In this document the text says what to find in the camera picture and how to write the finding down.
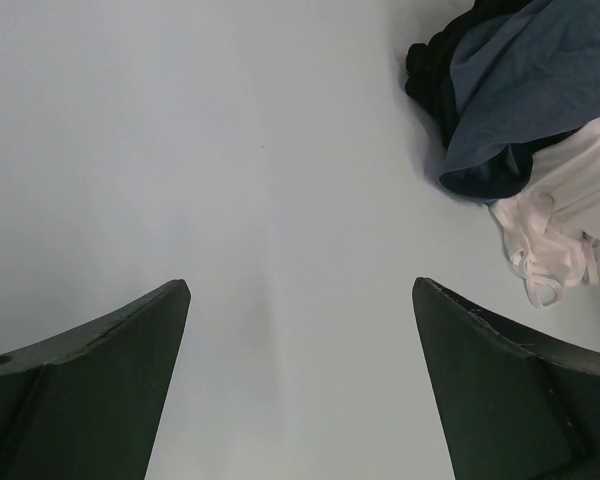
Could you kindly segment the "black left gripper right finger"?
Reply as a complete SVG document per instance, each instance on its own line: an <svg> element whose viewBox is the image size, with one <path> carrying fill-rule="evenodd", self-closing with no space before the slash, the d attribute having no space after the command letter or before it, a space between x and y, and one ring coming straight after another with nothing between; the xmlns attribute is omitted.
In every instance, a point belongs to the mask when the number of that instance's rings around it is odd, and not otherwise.
<svg viewBox="0 0 600 480"><path fill-rule="evenodd" d="M457 479L600 479L600 353L429 278L414 315Z"/></svg>

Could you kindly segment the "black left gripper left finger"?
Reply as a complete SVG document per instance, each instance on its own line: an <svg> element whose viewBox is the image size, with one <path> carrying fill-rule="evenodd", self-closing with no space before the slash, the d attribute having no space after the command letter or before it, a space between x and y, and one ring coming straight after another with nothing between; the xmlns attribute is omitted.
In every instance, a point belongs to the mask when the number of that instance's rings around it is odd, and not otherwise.
<svg viewBox="0 0 600 480"><path fill-rule="evenodd" d="M0 479L144 478L189 305L173 280L0 354Z"/></svg>

